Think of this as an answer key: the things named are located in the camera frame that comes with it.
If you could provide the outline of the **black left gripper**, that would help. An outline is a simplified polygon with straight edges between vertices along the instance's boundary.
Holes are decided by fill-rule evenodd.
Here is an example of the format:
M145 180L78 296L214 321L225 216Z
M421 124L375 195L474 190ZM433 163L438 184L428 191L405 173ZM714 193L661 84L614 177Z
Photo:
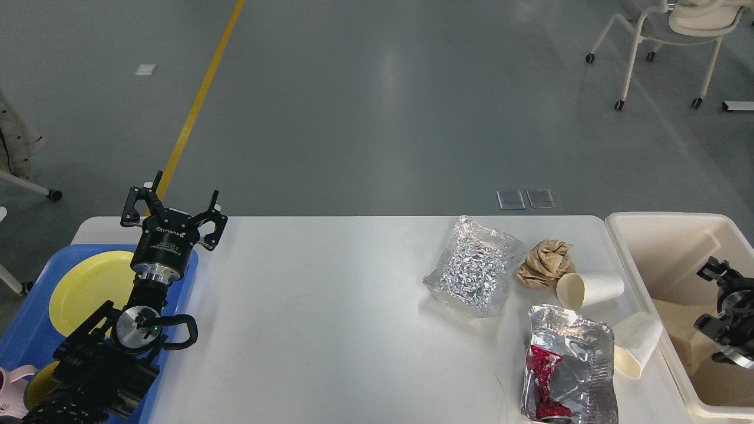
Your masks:
M206 250L217 247L228 217L221 213L217 203L219 190L214 190L205 211L183 219L183 214L177 210L167 209L156 193L162 176L163 172L157 171L150 186L130 188L121 215L121 226L143 228L130 262L132 271L140 279L171 285L185 276L194 245L201 245ZM138 202L145 204L148 217L142 219L135 208ZM214 227L202 236L200 228L207 223L213 223Z

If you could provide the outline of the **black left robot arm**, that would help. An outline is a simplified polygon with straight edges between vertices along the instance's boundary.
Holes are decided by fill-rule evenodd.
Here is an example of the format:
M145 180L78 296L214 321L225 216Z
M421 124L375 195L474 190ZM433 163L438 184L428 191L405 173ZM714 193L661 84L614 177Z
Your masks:
M194 317L166 316L163 308L193 249L213 251L228 217L218 207L218 190L196 215L165 207L157 193L162 176L158 171L151 184L130 188L121 215L121 226L141 230L128 300L121 307L104 301L62 341L53 354L55 386L22 423L101 423L110 414L128 419L158 379L154 359L160 352L197 343Z

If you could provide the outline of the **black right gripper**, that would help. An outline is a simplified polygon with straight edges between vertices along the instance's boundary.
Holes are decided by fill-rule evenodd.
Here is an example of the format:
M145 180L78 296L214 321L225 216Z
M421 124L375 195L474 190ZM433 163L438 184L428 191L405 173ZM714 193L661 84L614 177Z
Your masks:
M694 323L694 327L718 347L718 352L711 355L711 360L751 369L753 295L752 287L745 287L749 286L748 277L733 269L727 260L721 262L715 257L709 257L697 271L697 275L705 281L716 282L720 288L718 317L703 314Z

